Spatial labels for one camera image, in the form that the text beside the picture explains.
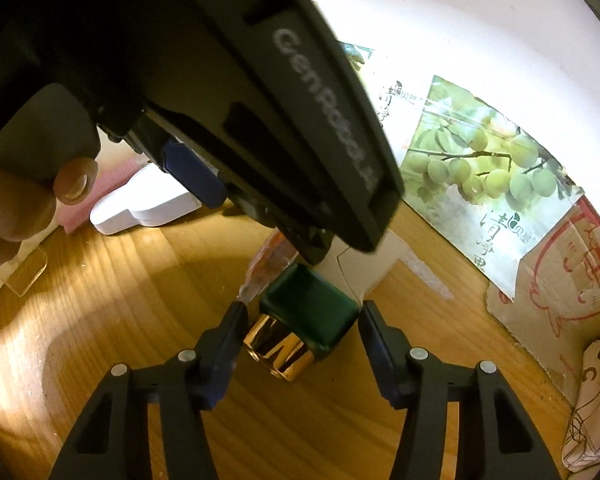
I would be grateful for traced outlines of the person's left hand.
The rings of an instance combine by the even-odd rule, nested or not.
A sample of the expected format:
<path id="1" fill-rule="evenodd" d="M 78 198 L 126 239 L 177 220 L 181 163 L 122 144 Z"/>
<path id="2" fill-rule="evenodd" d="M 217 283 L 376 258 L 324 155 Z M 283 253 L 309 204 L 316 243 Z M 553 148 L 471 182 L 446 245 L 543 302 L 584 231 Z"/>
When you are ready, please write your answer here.
<path id="1" fill-rule="evenodd" d="M 15 258 L 22 242 L 48 227 L 58 203 L 82 202 L 97 175 L 97 162 L 87 157 L 67 162 L 52 186 L 0 168 L 0 266 Z"/>

